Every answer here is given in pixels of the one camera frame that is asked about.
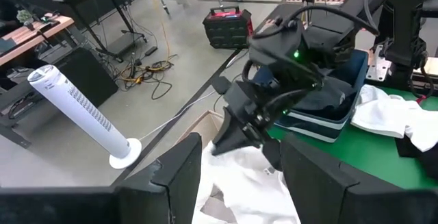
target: desk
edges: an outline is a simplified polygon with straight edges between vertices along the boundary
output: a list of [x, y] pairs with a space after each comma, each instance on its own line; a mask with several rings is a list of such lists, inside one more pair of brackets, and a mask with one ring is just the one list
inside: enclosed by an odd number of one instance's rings
[[[57, 16], [52, 18], [53, 20], [57, 20], [60, 23], [51, 29], [47, 30], [44, 35], [47, 38], [50, 38], [54, 35], [60, 36], [63, 40], [65, 40], [68, 45], [71, 48], [75, 48], [79, 45], [86, 45], [86, 39], [83, 37], [83, 35], [79, 32], [79, 30], [75, 27], [74, 21], [72, 18], [68, 18], [65, 16]], [[34, 27], [36, 29], [41, 28], [44, 26], [42, 23], [34, 22]], [[29, 38], [34, 37], [30, 41], [26, 42], [23, 45], [20, 45], [13, 51], [3, 55], [0, 57], [0, 65], [5, 64], [6, 62], [9, 62], [10, 60], [13, 60], [20, 54], [26, 52], [27, 50], [31, 50], [34, 47], [36, 47], [38, 44], [44, 42], [44, 38], [42, 36], [35, 36], [36, 32], [31, 31], [30, 29], [26, 27], [18, 28], [17, 30], [9, 33], [8, 35], [4, 36], [3, 39], [9, 39], [12, 38], [14, 41], [16, 41], [17, 44], [20, 42], [26, 41]], [[27, 81], [23, 81], [19, 83], [17, 86], [13, 87], [11, 90], [3, 93], [0, 95], [0, 111], [3, 111], [7, 108], [9, 108], [13, 103], [23, 98], [26, 94], [33, 91], [33, 88], [30, 86], [30, 84]], [[27, 148], [30, 146], [30, 142], [27, 141], [25, 138], [17, 134], [12, 127], [23, 117], [24, 115], [21, 115], [17, 117], [16, 119], [9, 119], [7, 115], [2, 115], [0, 113], [0, 134], [7, 139], [11, 140], [12, 142], [15, 142], [16, 144]]]
[[[400, 95], [408, 100], [415, 97], [405, 91], [384, 89], [388, 94]], [[425, 110], [438, 110], [438, 98], [431, 97], [422, 102]], [[274, 127], [270, 135], [281, 139], [287, 131]], [[413, 158], [398, 156], [394, 138], [365, 132], [347, 125], [333, 144], [297, 134], [301, 140], [339, 158], [340, 160], [405, 189], [437, 187], [438, 182], [429, 179], [420, 163]]]

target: green table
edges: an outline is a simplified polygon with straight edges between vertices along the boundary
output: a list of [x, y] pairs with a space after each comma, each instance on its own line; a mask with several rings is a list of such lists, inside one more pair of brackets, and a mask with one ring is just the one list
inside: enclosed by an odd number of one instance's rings
[[[388, 94], [415, 100], [409, 92], [384, 90]], [[425, 110], [438, 110], [438, 98], [433, 97], [423, 101], [422, 107]], [[288, 132], [278, 127], [270, 130], [270, 135], [277, 139], [281, 139], [286, 133]], [[398, 156], [393, 138], [365, 132], [352, 125], [347, 125], [334, 143], [323, 142], [304, 135], [297, 134], [297, 136], [336, 158], [401, 188], [438, 186], [438, 182], [426, 176], [417, 160]]]

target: blue plastic bin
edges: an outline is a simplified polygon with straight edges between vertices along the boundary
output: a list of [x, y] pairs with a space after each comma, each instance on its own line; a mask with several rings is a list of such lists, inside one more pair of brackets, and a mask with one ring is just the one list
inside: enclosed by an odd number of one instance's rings
[[[289, 114], [281, 117], [275, 125], [293, 132], [298, 132], [325, 142], [335, 142], [342, 129], [350, 121], [360, 89], [365, 81], [368, 69], [368, 53], [354, 50], [349, 62], [335, 70], [335, 74], [341, 80], [348, 82], [354, 88], [356, 94], [354, 101], [345, 116], [341, 119], [331, 120], [312, 114], [305, 114], [297, 110], [291, 110]], [[268, 82], [272, 77], [268, 69], [261, 68], [254, 77], [256, 82]]]

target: dark clothing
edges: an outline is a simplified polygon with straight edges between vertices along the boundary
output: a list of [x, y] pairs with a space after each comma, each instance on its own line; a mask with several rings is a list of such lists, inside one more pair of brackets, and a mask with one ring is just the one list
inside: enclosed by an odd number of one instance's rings
[[[23, 24], [21, 24], [16, 18], [18, 11], [22, 10], [23, 7], [15, 1], [16, 0], [0, 0], [0, 21], [3, 23], [15, 21], [13, 25], [5, 25], [0, 27], [0, 36], [5, 36], [23, 26]], [[17, 85], [17, 83], [8, 78], [8, 69], [11, 69], [15, 66], [24, 66], [29, 69], [37, 69], [46, 64], [47, 62], [38, 59], [34, 49], [30, 49], [29, 51], [21, 54], [19, 57], [0, 66], [0, 87], [5, 90], [10, 90]]]

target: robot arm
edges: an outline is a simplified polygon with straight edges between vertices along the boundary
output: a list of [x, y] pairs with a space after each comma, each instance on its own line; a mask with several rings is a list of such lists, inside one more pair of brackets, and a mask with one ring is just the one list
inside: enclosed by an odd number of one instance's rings
[[[287, 18], [278, 18], [274, 27], [251, 38], [243, 81], [228, 83], [230, 87], [221, 93], [228, 106], [224, 107], [224, 123], [213, 140], [214, 155], [263, 145], [265, 157], [281, 170], [279, 143], [267, 130], [307, 93], [321, 89], [323, 76], [318, 67], [334, 69], [350, 59], [356, 33], [362, 27], [377, 36], [377, 28], [361, 19], [365, 18], [363, 1], [347, 0], [339, 9], [307, 6]], [[370, 12], [385, 1], [369, 0]], [[327, 10], [333, 15], [305, 29], [297, 19], [305, 10]], [[248, 78], [252, 65], [268, 67], [272, 81], [264, 85], [252, 82]]]

